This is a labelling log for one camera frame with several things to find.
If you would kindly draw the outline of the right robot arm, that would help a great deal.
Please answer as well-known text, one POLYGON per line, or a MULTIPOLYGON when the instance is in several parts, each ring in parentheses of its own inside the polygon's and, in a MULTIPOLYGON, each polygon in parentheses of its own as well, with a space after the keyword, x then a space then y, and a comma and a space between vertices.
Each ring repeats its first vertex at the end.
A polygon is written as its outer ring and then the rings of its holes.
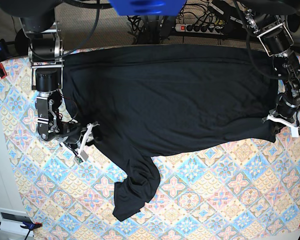
POLYGON ((20 20, 27 38, 31 64, 31 88, 37 91, 37 133, 49 142, 58 140, 72 151, 81 151, 93 139, 94 123, 84 126, 62 120, 59 107, 65 99, 63 87, 64 60, 67 54, 59 34, 55 8, 61 0, 0 0, 0 9, 20 20))

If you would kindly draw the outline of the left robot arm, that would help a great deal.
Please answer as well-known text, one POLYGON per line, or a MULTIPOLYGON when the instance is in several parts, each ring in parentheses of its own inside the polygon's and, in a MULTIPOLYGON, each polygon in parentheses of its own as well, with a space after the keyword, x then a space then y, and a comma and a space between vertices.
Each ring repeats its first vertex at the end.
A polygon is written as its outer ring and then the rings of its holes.
POLYGON ((246 30, 246 49, 254 68, 272 80, 281 80, 284 92, 275 100, 275 108, 262 122, 272 121, 275 129, 288 127, 294 138, 300 137, 300 63, 292 49, 294 40, 286 20, 300 9, 300 0, 235 0, 235 8, 246 30), (259 40, 265 53, 272 58, 277 74, 262 70, 253 58, 250 39, 259 40))

